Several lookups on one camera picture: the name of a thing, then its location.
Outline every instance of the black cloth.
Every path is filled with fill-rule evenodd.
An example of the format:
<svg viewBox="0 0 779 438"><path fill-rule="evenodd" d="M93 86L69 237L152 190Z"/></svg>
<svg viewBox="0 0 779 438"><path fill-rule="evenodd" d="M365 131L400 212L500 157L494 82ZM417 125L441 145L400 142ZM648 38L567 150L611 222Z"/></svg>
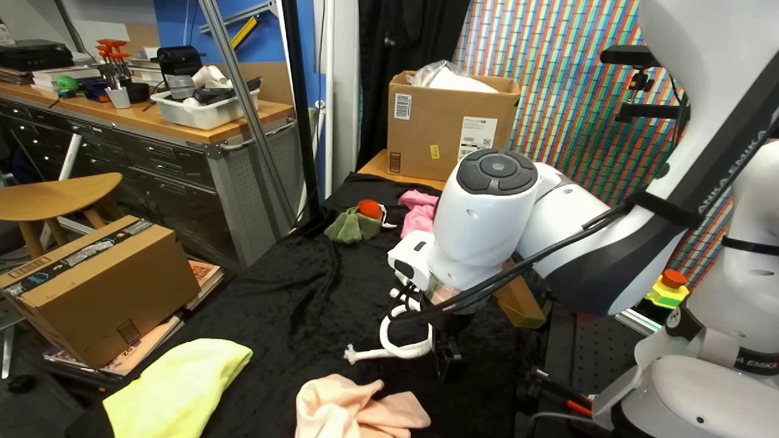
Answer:
<svg viewBox="0 0 779 438"><path fill-rule="evenodd" d="M467 4L471 0L361 3L361 82L365 105L357 168L388 145L388 88L391 76L433 60L451 60Z"/></svg>
<svg viewBox="0 0 779 438"><path fill-rule="evenodd" d="M401 192L351 178L328 206L340 212L362 196L395 205ZM494 302L455 336L465 362L443 383L427 361L343 361L349 344L378 346L378 324L391 303L391 244L391 233L357 245L334 245L321 233L286 238L185 324L164 350L214 336L254 350L250 364L225 391L208 435L290 438L299 387L332 372L355 383L384 379L384 391L412 390L433 418L422 435L514 435L521 339Z"/></svg>

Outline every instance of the metal cabinet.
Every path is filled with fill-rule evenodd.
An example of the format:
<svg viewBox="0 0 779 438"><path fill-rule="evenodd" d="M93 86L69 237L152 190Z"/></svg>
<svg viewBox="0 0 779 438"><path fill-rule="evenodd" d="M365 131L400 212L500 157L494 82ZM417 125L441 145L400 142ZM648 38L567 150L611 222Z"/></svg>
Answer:
<svg viewBox="0 0 779 438"><path fill-rule="evenodd" d="M121 172L114 192L127 213L175 229L182 245L237 272L259 260L278 238L276 222L293 227L298 212L280 212L280 192L259 187L243 137L225 144L188 144L118 130L99 119L53 114L0 98L7 133L49 179L58 178L69 138L80 137L74 178ZM266 127L286 196L301 196L301 162L294 119Z"/></svg>

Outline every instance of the stool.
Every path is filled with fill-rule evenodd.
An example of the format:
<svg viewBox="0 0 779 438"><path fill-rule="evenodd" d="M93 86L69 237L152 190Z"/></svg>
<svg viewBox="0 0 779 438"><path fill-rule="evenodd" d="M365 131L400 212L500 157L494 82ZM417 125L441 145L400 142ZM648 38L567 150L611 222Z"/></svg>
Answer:
<svg viewBox="0 0 779 438"><path fill-rule="evenodd" d="M25 249L31 258L45 249L36 238L36 223L49 223L53 241L66 244L58 217L84 212L93 229L104 227L103 217L93 209L121 183L121 172L103 172L74 179L52 179L34 185L13 185L0 190L0 222L19 223Z"/></svg>

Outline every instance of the yellow cloth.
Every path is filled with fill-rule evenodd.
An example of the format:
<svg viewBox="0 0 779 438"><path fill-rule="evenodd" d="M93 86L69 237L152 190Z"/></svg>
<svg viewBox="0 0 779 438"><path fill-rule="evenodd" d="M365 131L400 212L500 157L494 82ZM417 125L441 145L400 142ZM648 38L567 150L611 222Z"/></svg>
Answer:
<svg viewBox="0 0 779 438"><path fill-rule="evenodd" d="M103 402L118 438L200 438L222 391L250 361L233 340L200 339L159 358Z"/></svg>
<svg viewBox="0 0 779 438"><path fill-rule="evenodd" d="M340 374L301 384L294 438L410 438L412 428L430 425L412 391L372 400L382 387L382 379L355 384Z"/></svg>

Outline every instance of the pink cloth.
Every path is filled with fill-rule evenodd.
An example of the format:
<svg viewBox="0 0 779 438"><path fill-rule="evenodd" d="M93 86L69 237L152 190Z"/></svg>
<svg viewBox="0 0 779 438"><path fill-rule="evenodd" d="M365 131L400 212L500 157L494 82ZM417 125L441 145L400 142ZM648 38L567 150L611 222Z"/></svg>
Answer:
<svg viewBox="0 0 779 438"><path fill-rule="evenodd" d="M418 192L418 190L406 190L398 200L398 205L410 209L410 213L405 218L405 229L400 232L401 238L412 232L433 232L438 196Z"/></svg>
<svg viewBox="0 0 779 438"><path fill-rule="evenodd" d="M382 387L382 379L355 384L340 374L301 384L294 438L410 438L412 428L430 425L412 391L372 400Z"/></svg>

